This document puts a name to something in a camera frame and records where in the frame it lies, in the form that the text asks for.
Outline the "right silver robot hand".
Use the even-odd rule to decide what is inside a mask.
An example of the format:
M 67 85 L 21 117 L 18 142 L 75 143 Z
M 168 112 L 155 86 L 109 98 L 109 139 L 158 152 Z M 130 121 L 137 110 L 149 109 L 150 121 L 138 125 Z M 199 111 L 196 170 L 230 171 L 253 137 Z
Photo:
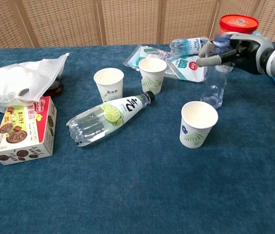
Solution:
M 260 35 L 227 32 L 208 41 L 198 54 L 199 67 L 230 65 L 253 75 L 266 72 L 268 57 L 275 47 Z

